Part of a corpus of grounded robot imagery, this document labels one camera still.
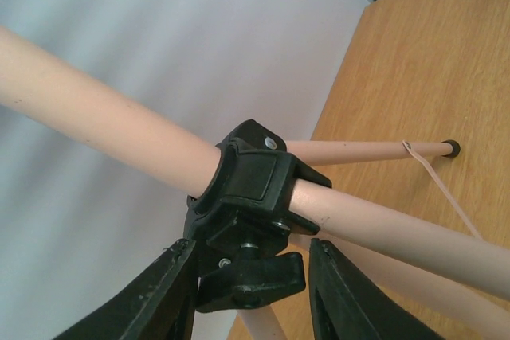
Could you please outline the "pink music stand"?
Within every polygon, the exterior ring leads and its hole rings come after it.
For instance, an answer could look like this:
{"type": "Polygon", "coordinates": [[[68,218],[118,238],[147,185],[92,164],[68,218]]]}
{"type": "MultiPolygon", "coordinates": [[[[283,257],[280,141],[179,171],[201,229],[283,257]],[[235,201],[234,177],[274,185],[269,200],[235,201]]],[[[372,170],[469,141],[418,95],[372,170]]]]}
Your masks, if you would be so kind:
{"type": "Polygon", "coordinates": [[[198,253],[194,314],[235,310],[255,339],[282,339],[271,306],[309,293],[312,240],[332,242],[382,292],[390,288],[487,339],[509,336],[509,251],[333,190],[320,165],[430,156],[460,145],[285,142],[254,120],[210,145],[8,29],[1,103],[179,188],[182,239],[198,253]]]}

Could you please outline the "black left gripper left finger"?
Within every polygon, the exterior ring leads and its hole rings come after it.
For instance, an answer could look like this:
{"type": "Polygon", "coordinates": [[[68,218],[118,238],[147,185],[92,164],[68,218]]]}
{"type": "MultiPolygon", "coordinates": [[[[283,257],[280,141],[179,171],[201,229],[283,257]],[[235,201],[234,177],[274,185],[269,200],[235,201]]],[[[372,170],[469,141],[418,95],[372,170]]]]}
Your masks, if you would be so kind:
{"type": "Polygon", "coordinates": [[[190,339],[198,290],[198,253],[180,239],[121,292],[58,339],[190,339]]]}

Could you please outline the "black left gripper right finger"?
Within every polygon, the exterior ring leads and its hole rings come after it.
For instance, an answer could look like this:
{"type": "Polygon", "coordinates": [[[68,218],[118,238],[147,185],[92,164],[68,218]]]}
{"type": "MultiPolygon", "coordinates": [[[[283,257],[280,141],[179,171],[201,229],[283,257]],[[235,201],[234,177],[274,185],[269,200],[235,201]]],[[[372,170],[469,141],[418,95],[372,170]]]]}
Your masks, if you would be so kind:
{"type": "Polygon", "coordinates": [[[309,296],[316,339],[441,339],[404,310],[332,242],[309,249],[309,296]]]}

